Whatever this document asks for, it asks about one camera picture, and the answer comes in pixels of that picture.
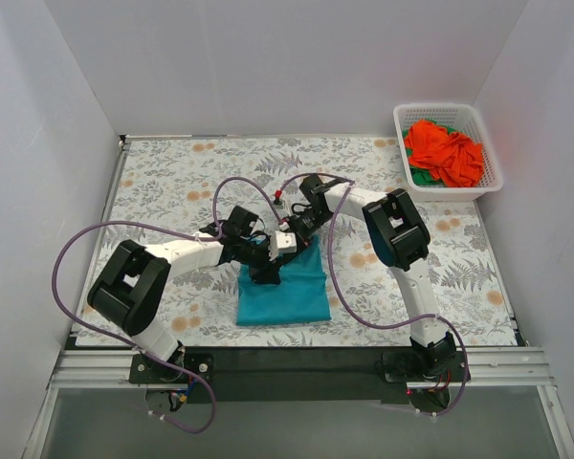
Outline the teal t shirt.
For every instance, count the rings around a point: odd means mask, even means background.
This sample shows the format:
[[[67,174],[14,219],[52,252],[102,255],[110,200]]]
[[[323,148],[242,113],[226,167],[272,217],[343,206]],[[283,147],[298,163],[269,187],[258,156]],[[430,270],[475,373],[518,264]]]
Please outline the teal t shirt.
[[[278,326],[331,318],[317,236],[308,249],[280,268],[279,277],[278,285],[258,285],[253,283],[249,268],[241,267],[236,325]]]

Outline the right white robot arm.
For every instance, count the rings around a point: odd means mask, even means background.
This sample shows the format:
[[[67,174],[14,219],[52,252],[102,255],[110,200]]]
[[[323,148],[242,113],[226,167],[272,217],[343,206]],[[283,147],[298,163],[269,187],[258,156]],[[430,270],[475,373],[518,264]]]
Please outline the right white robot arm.
[[[389,193],[355,187],[348,179],[300,174],[299,191],[307,203],[280,224],[303,251],[324,225],[334,226],[341,214],[365,223],[372,248],[397,281],[408,319],[413,358],[408,374],[425,380],[445,377],[457,357],[457,333],[441,317],[432,290],[427,258],[430,233],[408,193]]]

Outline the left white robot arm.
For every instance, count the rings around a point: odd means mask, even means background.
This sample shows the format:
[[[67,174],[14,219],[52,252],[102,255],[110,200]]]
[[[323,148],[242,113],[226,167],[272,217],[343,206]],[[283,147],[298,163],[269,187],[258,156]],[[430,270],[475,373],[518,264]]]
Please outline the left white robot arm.
[[[279,258],[295,239],[276,230],[255,231],[258,217],[242,207],[230,217],[211,223],[189,239],[154,245],[133,240],[120,243],[91,287],[88,304],[116,325],[136,347],[151,353],[151,370],[166,383],[177,381],[185,369],[178,354],[183,345],[157,318],[166,284],[185,273],[238,262],[254,281],[278,284]]]

